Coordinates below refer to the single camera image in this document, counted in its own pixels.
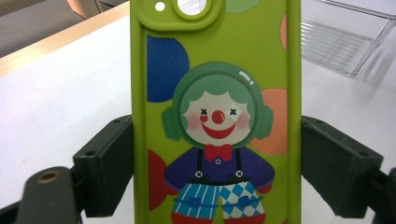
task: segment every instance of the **clear plastic container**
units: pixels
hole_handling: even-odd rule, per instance
[[[303,58],[350,77],[358,74],[396,24],[393,0],[302,3]]]

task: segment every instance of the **orange circle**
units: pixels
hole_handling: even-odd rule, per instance
[[[284,49],[288,49],[288,18],[285,15],[280,23],[280,40]]]
[[[288,153],[288,95],[283,89],[262,92],[264,102],[274,111],[271,133],[264,139],[254,138],[250,144],[260,152],[280,156]]]

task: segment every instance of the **green phone case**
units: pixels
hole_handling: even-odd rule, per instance
[[[301,223],[300,1],[132,0],[136,224]]]

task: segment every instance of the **clown face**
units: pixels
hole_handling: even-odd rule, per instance
[[[198,100],[190,101],[183,116],[187,120],[186,133],[204,145],[233,145],[250,133],[247,104],[237,103],[228,92],[213,95],[205,91]]]

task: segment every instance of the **black clamp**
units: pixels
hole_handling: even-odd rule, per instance
[[[379,169],[383,157],[329,124],[303,117],[304,178],[340,217],[363,218],[367,207],[376,224],[396,223],[396,168]]]
[[[114,119],[73,157],[75,166],[31,176],[22,199],[0,210],[1,224],[77,224],[110,217],[134,173],[131,116]]]

